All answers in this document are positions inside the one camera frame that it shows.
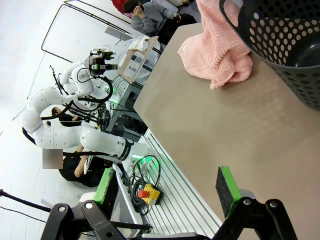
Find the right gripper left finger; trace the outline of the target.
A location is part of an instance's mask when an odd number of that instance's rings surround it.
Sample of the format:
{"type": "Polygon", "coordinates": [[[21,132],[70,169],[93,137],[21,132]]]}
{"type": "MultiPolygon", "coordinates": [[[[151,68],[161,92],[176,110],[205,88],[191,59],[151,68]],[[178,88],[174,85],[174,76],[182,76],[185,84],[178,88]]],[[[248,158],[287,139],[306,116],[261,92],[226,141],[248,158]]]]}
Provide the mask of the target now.
{"type": "Polygon", "coordinates": [[[106,169],[91,199],[70,207],[57,203],[51,209],[41,235],[42,240],[79,240],[93,232],[98,240],[118,240],[120,231],[110,220],[118,193],[114,169],[106,169]]]}

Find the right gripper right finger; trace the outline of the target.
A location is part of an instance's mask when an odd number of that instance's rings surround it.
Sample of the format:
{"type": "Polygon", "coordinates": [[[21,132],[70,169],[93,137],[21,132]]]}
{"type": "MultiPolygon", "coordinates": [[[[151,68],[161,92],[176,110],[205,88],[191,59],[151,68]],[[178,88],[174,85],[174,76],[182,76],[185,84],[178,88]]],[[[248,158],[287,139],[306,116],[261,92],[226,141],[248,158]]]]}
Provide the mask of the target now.
{"type": "Polygon", "coordinates": [[[284,204],[275,198],[260,203],[243,196],[229,167],[218,168],[215,189],[225,221],[214,240],[237,240],[244,229],[253,229],[260,240],[297,239],[284,204]]]}

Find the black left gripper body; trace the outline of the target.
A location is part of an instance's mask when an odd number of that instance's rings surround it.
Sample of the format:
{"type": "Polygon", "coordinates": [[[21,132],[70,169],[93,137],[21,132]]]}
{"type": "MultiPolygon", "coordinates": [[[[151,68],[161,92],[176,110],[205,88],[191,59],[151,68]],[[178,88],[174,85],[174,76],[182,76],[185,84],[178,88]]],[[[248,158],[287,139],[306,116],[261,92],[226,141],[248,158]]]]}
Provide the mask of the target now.
{"type": "Polygon", "coordinates": [[[107,51],[98,50],[96,53],[89,55],[89,70],[92,75],[102,75],[105,71],[110,70],[110,66],[105,63],[107,51]]]}

